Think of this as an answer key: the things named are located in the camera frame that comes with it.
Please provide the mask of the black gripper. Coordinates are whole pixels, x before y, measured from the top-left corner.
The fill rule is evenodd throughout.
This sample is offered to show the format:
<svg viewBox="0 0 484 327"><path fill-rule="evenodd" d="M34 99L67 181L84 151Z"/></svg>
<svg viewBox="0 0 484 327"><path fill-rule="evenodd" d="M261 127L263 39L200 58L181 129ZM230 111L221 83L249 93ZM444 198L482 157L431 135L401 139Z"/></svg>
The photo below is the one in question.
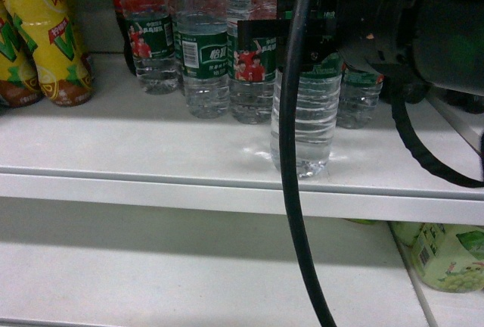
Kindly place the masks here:
<svg viewBox="0 0 484 327"><path fill-rule="evenodd" d="M289 48L289 14L299 0L278 0L283 20L283 49ZM309 71L330 55L339 55L352 68L386 74L396 72L396 58L402 44L405 0L308 0L307 25L298 45L302 49L302 70ZM278 36L279 20L239 20L237 44Z"/></svg>

